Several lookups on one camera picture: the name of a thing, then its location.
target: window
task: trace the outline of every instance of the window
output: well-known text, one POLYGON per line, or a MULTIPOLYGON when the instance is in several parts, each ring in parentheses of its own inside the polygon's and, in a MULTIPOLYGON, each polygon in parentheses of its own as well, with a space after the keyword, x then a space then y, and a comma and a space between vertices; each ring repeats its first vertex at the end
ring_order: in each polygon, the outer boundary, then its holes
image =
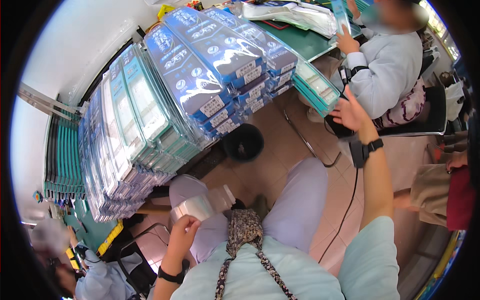
POLYGON ((440 40, 445 50, 447 50, 450 58, 455 61, 460 56, 460 52, 458 51, 452 36, 447 31, 447 27, 443 23, 442 19, 426 0, 421 0, 419 5, 426 9, 430 16, 430 19, 428 20, 428 26, 440 40))

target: floral strap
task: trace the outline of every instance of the floral strap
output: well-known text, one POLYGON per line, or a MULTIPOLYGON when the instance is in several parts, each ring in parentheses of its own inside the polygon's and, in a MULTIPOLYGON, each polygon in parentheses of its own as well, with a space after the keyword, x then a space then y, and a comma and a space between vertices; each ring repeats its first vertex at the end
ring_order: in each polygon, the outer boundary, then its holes
POLYGON ((267 270, 270 276, 273 277, 288 299, 297 300, 297 298, 285 286, 285 283, 280 278, 278 272, 262 252, 263 229, 260 223, 260 217, 251 209, 236 209, 232 213, 232 219, 228 225, 227 242, 227 252, 230 254, 231 258, 227 258, 220 268, 220 274, 218 275, 215 290, 215 300, 223 299, 228 267, 235 257, 237 257, 237 252, 240 247, 245 243, 251 244, 258 250, 256 255, 260 259, 262 266, 267 270))

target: white wall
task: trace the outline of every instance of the white wall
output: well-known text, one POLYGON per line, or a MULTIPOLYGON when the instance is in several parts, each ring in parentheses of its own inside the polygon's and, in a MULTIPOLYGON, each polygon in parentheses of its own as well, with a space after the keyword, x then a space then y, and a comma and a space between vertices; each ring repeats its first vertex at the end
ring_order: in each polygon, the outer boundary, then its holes
MULTIPOLYGON (((39 37, 22 81, 53 99, 60 93, 62 101, 71 98, 70 103, 78 103, 100 68, 137 26, 146 29, 156 22, 160 6, 149 6, 144 0, 65 0, 39 37)), ((25 222, 36 223, 47 213, 47 205, 37 204, 32 197, 42 191, 47 120, 46 114, 16 99, 10 145, 12 181, 25 222)))

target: green table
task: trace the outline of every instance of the green table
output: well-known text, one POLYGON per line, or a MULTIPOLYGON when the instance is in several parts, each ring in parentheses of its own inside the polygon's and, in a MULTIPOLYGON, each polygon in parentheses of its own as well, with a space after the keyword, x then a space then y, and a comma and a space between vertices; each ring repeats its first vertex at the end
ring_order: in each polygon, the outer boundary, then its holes
POLYGON ((86 213, 85 217, 82 217, 77 212, 77 218, 83 223, 88 232, 80 226, 75 218, 74 210, 71 209, 71 215, 65 215, 63 220, 67 226, 72 226, 74 229, 78 229, 76 232, 79 241, 83 240, 87 247, 91 250, 95 250, 100 255, 103 255, 108 249, 113 239, 122 231, 123 223, 121 220, 110 221, 107 223, 97 223, 93 220, 90 210, 86 213))
MULTIPOLYGON (((361 12, 365 9, 365 7, 368 6, 362 0, 356 0, 356 3, 361 12)), ((330 4, 326 4, 325 7, 332 9, 330 4)), ((348 11, 348 16, 351 23, 351 29, 353 33, 352 36, 360 36, 360 28, 353 23, 352 14, 350 13, 350 11, 348 11)), ((261 28, 263 28, 265 31, 268 31, 269 33, 273 34, 278 39, 292 47, 309 62, 312 62, 313 60, 319 58, 325 53, 328 53, 329 51, 336 48, 336 45, 330 39, 312 30, 303 30, 293 25, 290 25, 283 30, 278 30, 270 25, 263 23, 262 21, 254 22, 261 28)))

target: red cloth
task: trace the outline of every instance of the red cloth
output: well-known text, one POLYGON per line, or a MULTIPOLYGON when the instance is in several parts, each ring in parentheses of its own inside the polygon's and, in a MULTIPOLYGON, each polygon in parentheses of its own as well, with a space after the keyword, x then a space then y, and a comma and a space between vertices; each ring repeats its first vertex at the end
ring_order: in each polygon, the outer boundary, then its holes
POLYGON ((452 171, 447 200, 448 230, 468 229, 477 192, 470 183, 467 166, 452 171))

